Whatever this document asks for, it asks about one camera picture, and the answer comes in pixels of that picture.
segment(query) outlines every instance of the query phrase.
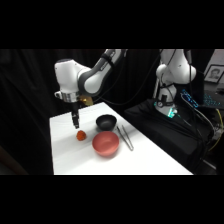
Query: black cloth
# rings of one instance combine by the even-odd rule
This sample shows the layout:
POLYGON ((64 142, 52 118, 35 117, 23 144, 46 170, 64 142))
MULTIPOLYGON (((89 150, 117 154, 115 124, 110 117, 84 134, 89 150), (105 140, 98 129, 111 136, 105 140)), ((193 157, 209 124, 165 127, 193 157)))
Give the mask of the black cloth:
MULTIPOLYGON (((179 107, 181 117, 193 125, 189 117, 190 113, 186 108, 179 107)), ((154 100, 146 100, 126 110, 125 118, 190 171, 195 169, 206 150, 202 140, 197 143, 194 126, 188 126, 177 116, 169 118, 160 114, 154 107, 154 100)), ((197 121, 197 126, 206 141, 211 129, 199 121, 197 121)))

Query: white tabletop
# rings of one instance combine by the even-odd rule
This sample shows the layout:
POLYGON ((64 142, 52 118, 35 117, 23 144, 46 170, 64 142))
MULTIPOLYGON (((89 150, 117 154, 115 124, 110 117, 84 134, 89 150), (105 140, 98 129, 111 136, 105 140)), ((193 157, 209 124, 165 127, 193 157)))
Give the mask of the white tabletop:
POLYGON ((105 103, 80 110, 80 129, 73 126, 71 113, 51 118, 50 129, 55 175, 192 175, 105 103), (120 145, 114 156, 105 158, 94 151, 92 140, 99 133, 96 119, 104 114, 114 115, 121 131, 124 125, 133 152, 117 131, 120 145), (79 130, 87 134, 82 142, 76 139, 79 130))

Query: bowl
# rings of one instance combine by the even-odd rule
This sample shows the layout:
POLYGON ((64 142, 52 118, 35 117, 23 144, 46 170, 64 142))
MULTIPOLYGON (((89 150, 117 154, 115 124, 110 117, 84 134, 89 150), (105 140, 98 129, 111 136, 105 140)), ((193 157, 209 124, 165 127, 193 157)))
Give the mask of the bowl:
POLYGON ((119 143, 119 138, 115 133, 104 131, 95 136, 92 145, 99 155, 106 157, 117 151, 119 143))
POLYGON ((103 115, 96 120, 96 124, 101 131, 112 131, 116 123, 117 118, 112 115, 103 115))

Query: green light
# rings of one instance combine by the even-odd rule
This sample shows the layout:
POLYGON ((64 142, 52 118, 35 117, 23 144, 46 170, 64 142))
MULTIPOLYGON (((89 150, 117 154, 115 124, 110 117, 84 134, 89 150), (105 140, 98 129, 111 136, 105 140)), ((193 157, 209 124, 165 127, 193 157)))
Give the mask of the green light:
POLYGON ((175 114, 173 113, 173 109, 171 108, 168 114, 168 117, 173 118, 175 114))
POLYGON ((170 112, 168 114, 168 117, 171 117, 171 113, 172 113, 172 108, 170 109, 170 112))

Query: cable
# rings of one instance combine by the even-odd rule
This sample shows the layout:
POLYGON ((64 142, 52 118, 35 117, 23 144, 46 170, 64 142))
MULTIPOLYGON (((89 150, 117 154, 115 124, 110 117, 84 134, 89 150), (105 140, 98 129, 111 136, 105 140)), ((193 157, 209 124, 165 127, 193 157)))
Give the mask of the cable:
POLYGON ((197 72, 199 72, 199 73, 201 73, 201 74, 203 74, 203 75, 205 76, 204 72, 201 72, 201 71, 199 71, 198 69, 197 69, 197 72))
MULTIPOLYGON (((173 59, 173 57, 174 57, 176 51, 177 51, 177 49, 174 50, 173 55, 171 56, 170 61, 169 61, 168 64, 167 64, 167 67, 170 65, 170 62, 172 61, 172 59, 173 59)), ((164 83, 163 83, 163 75, 164 75, 164 73, 163 73, 162 76, 161 76, 161 82, 162 82, 162 84, 164 85, 164 83)))
MULTIPOLYGON (((183 94, 182 93, 181 93, 181 98, 182 98, 182 100, 184 100, 192 108, 192 105, 183 98, 183 94)), ((212 125, 211 121, 203 113, 201 113, 199 110, 197 110, 196 108, 192 108, 192 109, 195 110, 196 112, 198 112, 206 121, 208 121, 209 125, 212 128, 213 134, 214 134, 215 133, 215 128, 212 125)))
MULTIPOLYGON (((218 114, 219 114, 219 118, 220 118, 220 121, 221 121, 221 127, 222 127, 222 133, 223 133, 223 120, 222 120, 222 116, 221 116, 221 114, 220 114, 220 111, 218 110, 218 109, 216 109, 216 111, 218 112, 218 114)), ((210 151, 212 151, 217 145, 218 145, 218 143, 219 143, 219 141, 220 141, 220 139, 221 139, 221 137, 217 140, 217 142, 215 143, 215 145, 212 147, 212 148, 210 148, 208 151, 210 152, 210 151)))
POLYGON ((149 77, 149 75, 150 75, 150 73, 151 73, 153 67, 155 66, 157 60, 160 58, 160 56, 161 56, 163 50, 164 50, 164 49, 162 49, 162 51, 159 53, 158 57, 157 57, 157 58, 155 59, 155 61, 153 62, 153 65, 151 66, 151 68, 150 68, 150 70, 149 70, 149 72, 148 72, 148 74, 147 74, 145 80, 143 81, 143 84, 142 84, 142 86, 140 87, 140 89, 138 90, 138 92, 137 92, 137 93, 136 93, 136 94, 135 94, 129 101, 127 101, 126 103, 113 103, 113 102, 110 102, 110 101, 108 101, 108 100, 106 100, 106 99, 104 99, 104 98, 102 98, 102 97, 101 97, 101 99, 102 99, 103 101, 107 102, 107 103, 110 103, 110 104, 113 104, 113 105, 117 105, 117 106, 123 106, 123 105, 126 105, 126 104, 130 103, 130 102, 131 102, 131 101, 132 101, 132 100, 133 100, 133 99, 140 93, 140 91, 142 90, 142 88, 143 88, 143 86, 144 86, 146 80, 148 79, 148 77, 149 77))
MULTIPOLYGON (((167 67, 170 65, 170 63, 171 63, 171 61, 172 61, 172 59, 173 59, 173 57, 174 57, 176 51, 177 51, 177 49, 174 50, 173 55, 171 56, 170 61, 169 61, 168 64, 167 64, 167 67)), ((169 93, 170 93, 170 95, 171 95, 171 97, 172 97, 173 103, 174 103, 174 98, 173 98, 172 93, 170 92, 170 89, 169 89, 168 87, 166 87, 166 84, 163 83, 163 75, 164 75, 164 73, 163 73, 162 76, 161 76, 161 82, 162 82, 162 85, 163 85, 163 87, 165 87, 165 88, 169 91, 169 93)))
POLYGON ((118 80, 119 80, 120 77, 121 77, 121 73, 122 73, 123 68, 124 68, 124 63, 123 63, 123 66, 122 66, 122 68, 121 68, 120 74, 118 75, 117 80, 116 80, 115 83, 112 85, 112 87, 110 87, 110 88, 109 88, 109 89, 108 89, 102 96, 98 96, 98 99, 97 99, 97 100, 94 100, 93 103, 96 103, 97 101, 99 101, 100 99, 102 99, 102 97, 103 97, 106 93, 108 93, 111 89, 114 88, 114 86, 117 84, 118 80))
MULTIPOLYGON (((190 93, 191 93, 191 97, 193 98, 193 90, 192 90, 192 83, 191 83, 191 81, 192 81, 192 79, 191 79, 191 65, 189 64, 189 66, 190 66, 190 80, 189 80, 190 81, 190 93)), ((195 110, 193 110, 193 117, 194 117, 195 130, 196 130, 196 133, 198 133, 197 132, 198 127, 197 127, 197 120, 196 120, 195 110)))

